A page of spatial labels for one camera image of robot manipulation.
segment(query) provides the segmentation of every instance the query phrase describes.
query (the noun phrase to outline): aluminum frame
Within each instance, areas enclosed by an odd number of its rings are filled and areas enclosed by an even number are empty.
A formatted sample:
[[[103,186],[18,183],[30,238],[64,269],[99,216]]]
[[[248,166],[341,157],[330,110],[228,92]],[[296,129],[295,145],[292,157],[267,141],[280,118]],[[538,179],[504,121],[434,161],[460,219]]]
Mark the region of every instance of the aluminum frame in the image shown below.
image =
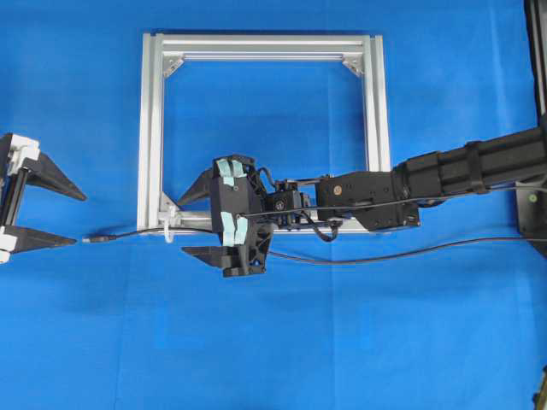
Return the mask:
[[[165,80],[186,61],[342,62],[362,79],[365,166],[390,171],[390,142],[381,36],[180,35],[143,36],[138,152],[137,229],[210,228],[209,212],[177,208],[162,191]],[[291,231],[309,233],[312,230]],[[355,219],[340,233],[367,232]]]

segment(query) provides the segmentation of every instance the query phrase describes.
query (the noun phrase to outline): cable plug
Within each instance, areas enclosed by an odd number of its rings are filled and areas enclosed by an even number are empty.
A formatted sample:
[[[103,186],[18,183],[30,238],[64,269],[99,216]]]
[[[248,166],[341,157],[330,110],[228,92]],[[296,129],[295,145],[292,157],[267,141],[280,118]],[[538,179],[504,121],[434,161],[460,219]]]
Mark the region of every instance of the cable plug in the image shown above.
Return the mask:
[[[102,243],[115,241],[118,237],[116,235],[98,235],[96,237],[85,237],[82,239],[83,243]]]

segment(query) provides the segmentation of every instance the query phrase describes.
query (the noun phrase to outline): black plastic part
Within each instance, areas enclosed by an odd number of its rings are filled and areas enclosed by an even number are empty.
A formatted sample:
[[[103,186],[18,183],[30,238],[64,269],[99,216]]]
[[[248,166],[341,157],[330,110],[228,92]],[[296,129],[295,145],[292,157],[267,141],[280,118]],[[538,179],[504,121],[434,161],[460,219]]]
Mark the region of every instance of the black plastic part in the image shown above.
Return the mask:
[[[253,224],[245,245],[181,248],[188,255],[222,269],[225,278],[266,272],[266,256],[274,233],[272,225]]]
[[[357,206],[391,202],[403,198],[403,189],[396,186],[392,173],[357,172],[336,178],[322,179],[315,185],[317,205]],[[406,203],[352,211],[351,214],[369,231],[386,230],[400,226],[418,226],[418,205]],[[319,220],[343,216],[344,212],[320,210]]]
[[[177,205],[183,207],[189,203],[195,202],[209,196],[209,182],[213,178],[213,169],[203,171],[202,174],[192,184],[183,196],[177,201]]]
[[[87,197],[79,188],[68,179],[57,165],[44,153],[40,153],[38,160],[26,158],[23,167],[30,171],[27,183],[46,190],[53,190],[71,198],[85,201]]]
[[[547,173],[542,127],[411,158],[395,168],[408,197],[483,193],[494,185]]]
[[[17,175],[9,179],[8,192],[0,214],[0,226],[15,225],[19,208],[25,192],[26,180],[28,171],[24,168],[20,169]]]
[[[295,208],[304,208],[310,205],[309,196],[298,191],[296,186],[289,190],[278,190],[266,196],[265,209],[268,211],[285,211]],[[298,229],[302,222],[301,214],[281,214],[275,218],[279,228]]]
[[[530,43],[530,56],[535,80],[536,108],[541,125],[547,109],[547,1],[525,0],[526,22]],[[521,181],[517,186],[533,188],[547,187],[547,178]],[[547,237],[547,194],[534,190],[516,191],[516,207],[519,218],[519,231],[523,236]],[[547,257],[547,244],[530,242],[544,257]]]
[[[267,197],[266,188],[255,169],[255,160],[242,155],[223,158],[229,162],[239,161],[246,176],[234,178],[233,185],[226,184],[220,176],[218,159],[215,159],[213,166],[201,173],[178,201],[179,205],[185,205],[209,196],[212,232],[218,233],[220,238],[224,231],[221,213],[229,213],[236,225],[238,215],[261,212]],[[226,278],[264,273],[273,233],[274,226],[268,221],[248,220],[244,244],[233,247],[184,247],[182,250],[212,267],[221,268]]]
[[[27,252],[29,250],[59,248],[76,243],[75,239],[69,237],[60,237],[52,233],[13,225],[5,226],[4,233],[17,237],[17,244],[15,245],[15,249],[11,251],[12,254]]]

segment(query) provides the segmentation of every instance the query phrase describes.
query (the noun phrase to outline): black cable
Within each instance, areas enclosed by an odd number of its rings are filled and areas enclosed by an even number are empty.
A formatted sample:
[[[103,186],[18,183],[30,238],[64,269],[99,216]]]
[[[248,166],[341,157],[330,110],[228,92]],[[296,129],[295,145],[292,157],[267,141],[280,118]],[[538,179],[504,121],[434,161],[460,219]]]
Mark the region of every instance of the black cable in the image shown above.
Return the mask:
[[[340,226],[342,226],[341,221],[329,222],[328,225],[331,228],[331,235],[328,236],[325,233],[320,231],[319,226],[317,225],[317,223],[314,220],[312,220],[307,213],[302,212],[302,215],[308,221],[308,224],[311,225],[311,229],[314,230],[315,235],[317,235],[321,241],[332,242],[332,241],[334,241],[334,239],[336,239],[338,237],[338,228]]]
[[[82,239],[83,243],[104,243],[104,242],[110,242],[115,241],[116,239],[120,239],[121,237],[130,237],[133,235],[141,235],[143,233],[153,233],[153,232],[163,232],[164,228],[149,228],[149,229],[141,229],[140,231],[131,231],[131,232],[125,232],[120,233],[118,235],[110,234],[110,235],[96,235],[93,237],[85,237]],[[209,229],[200,229],[200,228],[169,228],[170,232],[201,232],[201,233],[213,233]]]
[[[547,188],[539,188],[539,187],[527,187],[527,186],[510,186],[510,187],[502,187],[502,188],[490,188],[489,192],[498,192],[498,191],[506,191],[506,190],[538,190],[540,192],[547,192]],[[370,209],[370,208],[378,208],[378,207],[387,207],[390,205],[400,205],[402,203],[409,203],[409,202],[428,202],[428,201],[446,201],[448,199],[454,199],[459,198],[462,196],[468,196],[468,195],[475,195],[474,192],[465,192],[462,194],[455,194],[455,195],[445,195],[445,196],[423,196],[419,198],[407,198],[407,199],[398,199],[396,201],[388,201],[388,202],[379,202],[379,203],[367,203],[363,205],[354,205],[354,206],[325,206],[325,207],[307,207],[307,208],[294,208],[294,209],[287,209],[283,211],[265,211],[265,212],[255,212],[252,214],[241,214],[241,216],[244,216],[245,218],[256,218],[259,216],[269,216],[269,215],[281,215],[281,214],[292,214],[292,213],[298,213],[302,211],[353,211],[357,209]]]
[[[438,207],[439,205],[442,205],[445,202],[446,201],[429,201],[429,202],[419,203],[418,206],[420,208],[435,208],[435,207]]]
[[[380,261],[389,261],[392,259],[405,258],[408,256],[421,255],[429,252],[434,252],[436,250],[452,248],[455,246],[469,245],[472,243],[482,243],[482,242],[513,242],[513,241],[530,241],[530,242],[547,242],[547,238],[540,237],[476,237],[475,239],[466,239],[463,241],[443,243],[440,245],[432,246],[429,248],[422,248],[416,250],[410,250],[407,252],[401,252],[399,254],[375,256],[372,258],[365,259],[354,259],[348,261],[324,261],[321,259],[307,259],[301,258],[300,256],[286,255],[279,252],[269,251],[268,253],[271,256],[276,256],[278,258],[288,259],[291,261],[310,263],[313,265],[327,265],[327,266],[346,266],[346,265],[361,265],[365,263],[380,262]]]
[[[315,185],[324,178],[325,177],[304,178],[304,179],[286,179],[285,181],[288,182],[288,183],[294,183],[294,184],[298,184],[298,185]]]
[[[266,174],[266,178],[268,179],[269,184],[272,185],[273,188],[275,188],[275,181],[272,178],[272,173],[270,172],[270,170],[266,167],[258,168],[258,175],[260,175],[261,173]]]

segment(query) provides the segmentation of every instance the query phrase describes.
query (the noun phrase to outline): blue backdrop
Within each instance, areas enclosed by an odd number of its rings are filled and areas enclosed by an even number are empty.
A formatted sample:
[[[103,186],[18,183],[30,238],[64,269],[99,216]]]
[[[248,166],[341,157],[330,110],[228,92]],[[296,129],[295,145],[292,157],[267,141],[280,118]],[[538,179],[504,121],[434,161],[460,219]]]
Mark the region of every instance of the blue backdrop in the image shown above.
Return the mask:
[[[69,237],[135,225],[142,34],[384,35],[393,163],[535,125],[521,0],[0,3],[0,132],[39,139],[88,195],[30,187],[20,225]],[[338,64],[185,64],[168,80],[165,191],[238,152],[274,176],[362,169],[357,79]],[[391,235],[276,237],[332,258],[515,234],[510,193],[455,200]],[[222,279],[135,237],[0,268],[0,407],[530,408],[547,363],[547,276],[525,243],[369,266],[270,258]]]

